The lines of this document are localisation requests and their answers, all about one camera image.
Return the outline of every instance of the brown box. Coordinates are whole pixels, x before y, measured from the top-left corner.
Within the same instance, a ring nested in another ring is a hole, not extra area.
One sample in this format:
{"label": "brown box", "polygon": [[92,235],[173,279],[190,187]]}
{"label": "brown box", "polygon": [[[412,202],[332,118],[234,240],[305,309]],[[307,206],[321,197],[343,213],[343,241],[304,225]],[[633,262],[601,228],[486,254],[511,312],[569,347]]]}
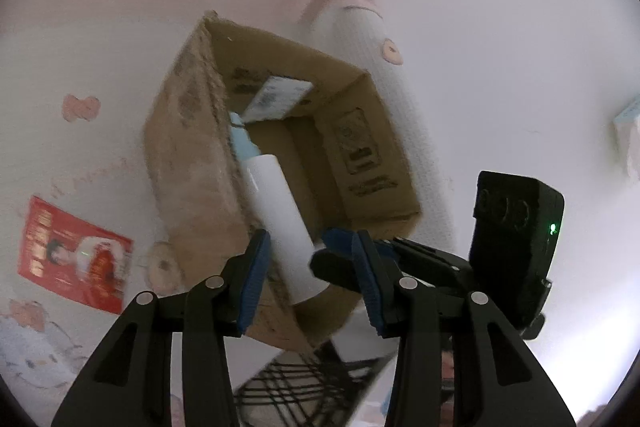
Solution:
{"label": "brown box", "polygon": [[[273,34],[220,20],[198,24],[164,80],[145,125],[158,208],[188,287],[220,273],[259,227],[229,146],[229,111],[242,114],[270,76],[313,83],[283,120],[246,125],[277,156],[306,227],[406,235],[420,216],[408,163],[369,73]],[[342,326],[359,295],[329,286],[291,306],[272,263],[249,336],[309,351]]]}

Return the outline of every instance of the red card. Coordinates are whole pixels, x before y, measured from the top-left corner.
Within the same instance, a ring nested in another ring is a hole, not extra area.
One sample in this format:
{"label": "red card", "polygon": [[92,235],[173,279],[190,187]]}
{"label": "red card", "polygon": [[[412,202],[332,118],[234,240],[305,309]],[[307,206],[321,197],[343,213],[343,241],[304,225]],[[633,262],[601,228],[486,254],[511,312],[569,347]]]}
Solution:
{"label": "red card", "polygon": [[120,313],[132,245],[34,196],[18,273],[67,299]]}

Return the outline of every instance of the white label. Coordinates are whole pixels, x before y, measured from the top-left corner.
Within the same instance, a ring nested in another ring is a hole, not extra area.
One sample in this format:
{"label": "white label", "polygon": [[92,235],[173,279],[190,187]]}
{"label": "white label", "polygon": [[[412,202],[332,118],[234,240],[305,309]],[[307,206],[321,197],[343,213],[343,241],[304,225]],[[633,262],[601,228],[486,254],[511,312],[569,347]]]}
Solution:
{"label": "white label", "polygon": [[242,121],[282,120],[313,87],[306,80],[270,76],[244,110]]}

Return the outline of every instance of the cardboard box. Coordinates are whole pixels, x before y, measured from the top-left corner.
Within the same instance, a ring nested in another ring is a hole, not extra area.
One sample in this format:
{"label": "cardboard box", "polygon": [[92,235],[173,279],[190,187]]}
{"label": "cardboard box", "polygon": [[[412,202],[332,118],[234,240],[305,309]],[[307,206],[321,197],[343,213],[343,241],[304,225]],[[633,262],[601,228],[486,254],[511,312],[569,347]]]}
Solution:
{"label": "cardboard box", "polygon": [[[210,13],[165,78],[144,137],[159,212],[188,287],[218,274],[259,227],[229,146],[228,113],[242,115],[274,76],[313,87],[282,120],[246,129],[263,154],[277,156],[313,239],[327,227],[407,235],[420,216],[408,163],[369,73]],[[292,351],[324,342],[360,298],[329,286],[292,307],[275,263],[268,280],[248,334]]]}

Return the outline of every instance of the metal screw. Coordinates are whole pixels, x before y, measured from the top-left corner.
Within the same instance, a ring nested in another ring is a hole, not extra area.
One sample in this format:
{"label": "metal screw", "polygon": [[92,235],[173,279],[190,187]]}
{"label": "metal screw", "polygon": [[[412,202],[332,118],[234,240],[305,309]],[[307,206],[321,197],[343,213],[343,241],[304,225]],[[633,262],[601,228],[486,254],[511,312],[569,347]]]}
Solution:
{"label": "metal screw", "polygon": [[138,294],[138,296],[136,297],[136,302],[144,306],[145,304],[149,304],[153,299],[154,299],[153,293],[142,292]]}
{"label": "metal screw", "polygon": [[471,294],[471,300],[476,304],[480,304],[482,306],[484,304],[487,304],[487,302],[489,302],[489,297],[487,297],[486,294],[482,292],[473,292]]}
{"label": "metal screw", "polygon": [[413,277],[402,277],[400,285],[405,290],[415,290],[418,287],[418,282]]}
{"label": "metal screw", "polygon": [[214,275],[213,277],[209,277],[204,285],[207,288],[210,288],[212,290],[215,290],[216,288],[220,288],[222,287],[222,285],[225,283],[225,280],[222,279],[222,277],[220,277],[220,275]]}

